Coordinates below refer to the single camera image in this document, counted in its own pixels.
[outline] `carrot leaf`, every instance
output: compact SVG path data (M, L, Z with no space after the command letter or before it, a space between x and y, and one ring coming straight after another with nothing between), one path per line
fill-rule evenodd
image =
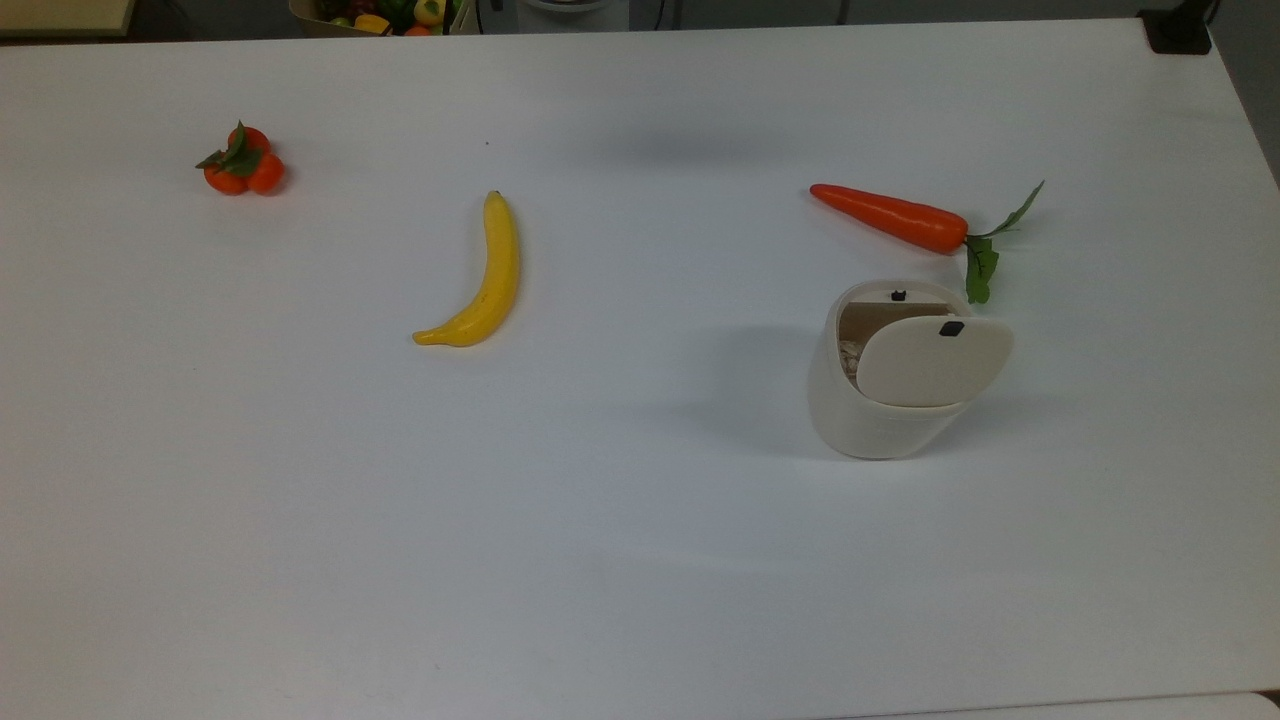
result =
M969 255L969 269L964 278L964 290L969 302L982 305L991 300L991 277L996 274L1000 252L991 249L989 237L970 237L965 240Z
M996 229L993 229L993 231L991 231L991 232L988 232L986 234L979 234L977 237L992 237L992 236L997 236L997 234L1000 234L1002 232L1011 231L1014 228L1014 224L1018 220L1021 220L1023 215L1027 214L1027 210L1030 209L1032 202L1036 201L1036 196L1039 195L1039 191L1041 191L1042 187L1044 187L1044 181L1041 181L1041 183L1036 186L1036 190L1033 190L1032 193L1027 196L1027 200L1023 202L1023 206L1019 208L1019 209L1016 209L1016 210L1014 210L1012 213L1010 213L1009 217L1005 218L1004 223L1000 223L998 225L996 225Z

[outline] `floor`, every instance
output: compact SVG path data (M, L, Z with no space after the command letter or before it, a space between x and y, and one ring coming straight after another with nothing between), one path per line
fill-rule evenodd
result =
M521 0L477 0L486 32L515 32ZM850 23L1134 17L1175 0L850 0ZM502 12L494 12L494 6ZM631 28L829 24L841 0L631 0ZM1274 177L1280 178L1280 1L1221 0L1213 38ZM302 37L287 0L137 0L137 41Z

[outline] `cherry tomato cluster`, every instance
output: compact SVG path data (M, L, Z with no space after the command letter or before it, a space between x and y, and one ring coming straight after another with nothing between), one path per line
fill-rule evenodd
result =
M223 195L246 190L269 195L284 178L284 163L271 152L271 141L244 123L236 123L227 136L227 150L218 150L196 167L205 170L205 182Z

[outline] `green leaf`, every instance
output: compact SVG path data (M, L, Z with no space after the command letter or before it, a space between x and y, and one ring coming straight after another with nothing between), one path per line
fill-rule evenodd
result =
M227 158L234 158L244 147L244 123L237 122L236 131L232 132L232 142L227 146Z
M210 155L209 158L205 158L204 160L201 160L200 164L197 164L196 167L202 170L202 169L205 169L205 168L207 168L210 165L219 165L219 164L221 164L221 161L223 161L223 151L221 150L214 150L212 155Z
M991 249L989 237L972 237L965 241L969 255L969 268L964 278L964 290L969 302L982 305L991 300L991 278L996 274L1000 254Z
M1023 206L1019 208L1019 209L1016 209L1016 210L1014 210L1012 213L1010 213L1009 217L1005 218L1004 223L1000 223L998 225L996 225L996 229L993 229L993 231L991 231L991 232L988 232L986 234L979 234L979 236L975 236L975 237L991 237L991 236L1000 234L1002 232L1009 232L1010 228L1014 227L1014 223L1016 223L1018 220L1021 220L1023 215L1027 214L1027 210L1030 209L1032 202L1036 201L1036 196L1039 195L1039 191L1041 191L1042 187L1044 187L1044 181L1041 181L1041 183L1036 186L1036 190L1033 190L1032 193L1027 196L1027 200L1023 201Z
M257 163L261 159L262 159L262 151L259 150L257 147L251 147L241 152L236 158L228 155L223 160L223 172L230 173L236 177L247 178L251 174L253 174L253 170L257 169Z

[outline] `white container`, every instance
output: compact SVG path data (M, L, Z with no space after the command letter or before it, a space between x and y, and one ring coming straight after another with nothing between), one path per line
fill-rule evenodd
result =
M996 379L1012 345L1007 325L933 283L855 286L827 314L809 369L813 424L845 455L909 455Z

